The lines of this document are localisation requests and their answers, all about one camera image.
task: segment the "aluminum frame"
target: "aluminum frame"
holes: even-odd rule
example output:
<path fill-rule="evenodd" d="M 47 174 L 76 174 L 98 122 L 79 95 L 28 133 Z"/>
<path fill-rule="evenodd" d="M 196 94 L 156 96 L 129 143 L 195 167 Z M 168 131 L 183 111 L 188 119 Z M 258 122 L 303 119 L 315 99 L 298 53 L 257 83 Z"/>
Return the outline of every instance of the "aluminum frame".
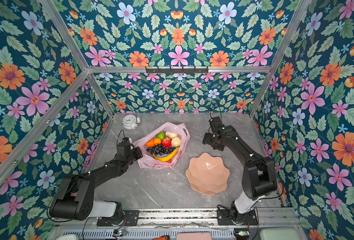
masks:
<path fill-rule="evenodd" d="M 260 105 L 260 103 L 264 97 L 264 94 L 269 87 L 269 83 L 270 83 L 271 79 L 274 77 L 274 74 L 276 73 L 277 68 L 280 65 L 280 62 L 281 62 L 282 58 L 284 57 L 284 54 L 285 54 L 287 48 L 289 47 L 290 41 L 292 40 L 295 32 L 297 31 L 297 28 L 299 27 L 300 22 L 301 22 L 302 18 L 304 17 L 304 15 L 308 9 L 308 6 L 311 2 L 312 2 L 312 0 L 300 0 L 299 4 L 297 5 L 297 8 L 293 14 L 293 17 L 288 24 L 287 31 L 286 31 L 284 37 L 282 38 L 281 44 L 280 44 L 278 50 L 276 51 L 276 54 L 272 60 L 272 65 L 271 65 L 272 69 L 268 73 L 268 75 L 265 77 L 264 82 L 262 83 L 260 90 L 258 91 L 256 98 L 254 99 L 253 107 L 251 108 L 251 110 L 249 112 L 249 116 L 251 118 L 253 118 L 253 115 L 255 114 L 258 106 Z"/>

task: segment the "bunch of grapes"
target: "bunch of grapes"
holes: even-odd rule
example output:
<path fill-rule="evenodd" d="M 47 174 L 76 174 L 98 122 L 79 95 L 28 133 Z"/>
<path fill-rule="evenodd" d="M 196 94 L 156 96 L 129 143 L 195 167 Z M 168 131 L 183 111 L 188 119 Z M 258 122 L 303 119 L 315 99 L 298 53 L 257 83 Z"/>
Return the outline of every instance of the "bunch of grapes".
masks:
<path fill-rule="evenodd" d="M 171 154 L 175 149 L 175 147 L 166 148 L 162 144 L 159 144 L 154 147 L 148 147 L 146 151 L 150 152 L 151 154 L 161 156 L 164 154 Z"/>

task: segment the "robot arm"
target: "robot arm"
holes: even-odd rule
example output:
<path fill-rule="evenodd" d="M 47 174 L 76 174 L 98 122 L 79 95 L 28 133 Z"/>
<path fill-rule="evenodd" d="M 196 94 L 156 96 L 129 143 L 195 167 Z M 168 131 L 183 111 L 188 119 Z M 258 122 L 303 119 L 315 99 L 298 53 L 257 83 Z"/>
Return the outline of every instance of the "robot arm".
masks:
<path fill-rule="evenodd" d="M 274 161 L 250 148 L 232 126 L 223 125 L 220 117 L 211 118 L 209 124 L 213 133 L 205 133 L 202 143 L 220 151 L 229 147 L 244 167 L 243 192 L 232 202 L 230 211 L 234 222 L 243 222 L 259 199 L 277 190 Z"/>

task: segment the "plastic bag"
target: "plastic bag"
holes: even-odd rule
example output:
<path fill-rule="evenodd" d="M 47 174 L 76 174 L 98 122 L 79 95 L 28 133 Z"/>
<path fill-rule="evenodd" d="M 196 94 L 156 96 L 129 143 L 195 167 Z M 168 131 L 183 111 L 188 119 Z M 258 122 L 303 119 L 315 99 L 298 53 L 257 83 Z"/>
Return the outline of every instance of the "plastic bag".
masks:
<path fill-rule="evenodd" d="M 155 137 L 155 135 L 159 132 L 173 132 L 181 136 L 181 145 L 180 148 L 177 152 L 177 154 L 169 161 L 167 162 L 161 162 L 153 158 L 153 155 L 151 155 L 149 152 L 146 151 L 146 142 L 149 141 L 149 139 Z M 140 147 L 142 156 L 140 159 L 138 159 L 138 165 L 141 168 L 155 168 L 155 169 L 160 169 L 164 167 L 173 167 L 177 159 L 184 153 L 186 144 L 190 139 L 190 134 L 188 129 L 186 129 L 186 126 L 184 123 L 181 123 L 180 125 L 175 125 L 170 122 L 166 122 L 162 124 L 159 128 L 155 129 L 145 137 L 135 141 L 133 145 L 135 147 Z"/>

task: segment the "wall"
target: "wall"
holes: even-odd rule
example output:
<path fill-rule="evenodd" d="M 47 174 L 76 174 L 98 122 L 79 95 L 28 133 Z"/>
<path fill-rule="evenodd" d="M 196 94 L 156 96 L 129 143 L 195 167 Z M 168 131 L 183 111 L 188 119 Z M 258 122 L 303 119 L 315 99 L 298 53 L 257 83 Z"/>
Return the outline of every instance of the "wall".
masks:
<path fill-rule="evenodd" d="M 290 47 L 256 126 L 309 238 L 354 239 L 354 1 L 309 7 Z"/>

